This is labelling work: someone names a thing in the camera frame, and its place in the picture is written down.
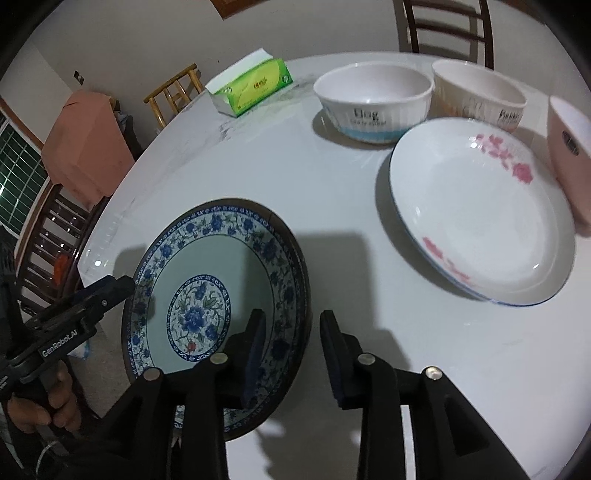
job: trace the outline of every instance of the round table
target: round table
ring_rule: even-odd
[[[317,328],[325,309],[394,367],[439,366],[532,479],[554,479],[591,421],[591,380],[583,375],[591,360],[591,242],[577,239],[568,283],[542,305],[467,297],[427,264],[397,219],[388,184],[392,147],[339,135],[313,92],[321,74],[356,61],[393,60],[432,76],[435,59],[345,53],[289,61],[294,84],[238,119],[200,95],[137,161],[90,236],[79,263],[85,285],[133,275],[172,220],[213,199],[260,202],[294,232],[310,274],[310,343],[279,408],[228,443],[231,478],[354,478],[361,413],[341,411],[332,397]],[[521,87],[528,106],[516,136],[547,160],[548,97]],[[114,342],[121,311],[102,322]],[[407,461],[414,464],[412,456]]]

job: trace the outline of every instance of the plate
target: plate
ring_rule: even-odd
[[[201,205],[154,241],[134,280],[122,322],[131,381],[149,367],[170,373],[195,366],[242,332],[253,308],[265,312],[256,402],[248,410],[224,411],[226,440],[261,424],[287,393],[311,326],[306,265],[283,221],[247,200]],[[176,428],[183,414],[179,407]]]
[[[575,254],[568,201],[516,138],[474,120],[428,121],[402,137],[389,173],[408,233],[460,288],[530,306],[566,283]]]

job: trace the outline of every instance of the wall switch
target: wall switch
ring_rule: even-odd
[[[80,83],[80,85],[82,85],[84,83],[84,77],[82,75],[80,75],[80,73],[78,72],[78,70],[74,71],[74,78],[76,80],[78,80],[78,83]]]

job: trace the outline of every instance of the white wall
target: white wall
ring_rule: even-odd
[[[478,5],[478,0],[462,2]],[[489,0],[489,8],[495,69],[562,95],[591,116],[591,94],[550,30],[497,0]],[[469,26],[453,14],[432,18]],[[192,62],[207,82],[259,47],[286,60],[405,50],[406,26],[402,0],[267,0],[226,20],[210,0],[64,0],[32,41],[69,88],[77,88],[73,72],[78,70],[84,88],[119,98],[145,145],[157,124],[143,98]],[[469,53],[467,42],[447,35],[421,33],[420,40]]]
[[[0,80],[0,96],[42,142],[71,94],[31,40]]]
[[[78,70],[119,98],[144,142],[157,124],[143,98],[192,62],[206,82],[260,47],[285,59],[398,50],[392,0],[268,0],[226,20],[210,0],[64,0],[33,40],[70,87]]]

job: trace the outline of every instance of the screw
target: screw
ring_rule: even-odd
[[[443,372],[437,367],[428,367],[425,370],[425,375],[431,380],[439,380],[443,376]]]
[[[154,381],[154,380],[158,380],[158,378],[160,377],[160,370],[158,370],[157,368],[148,368],[145,372],[144,372],[144,378],[148,381]]]
[[[228,356],[224,352],[214,353],[209,357],[209,361],[214,365],[222,365],[228,361]]]
[[[371,365],[375,362],[375,357],[371,353],[362,353],[357,357],[361,365]]]

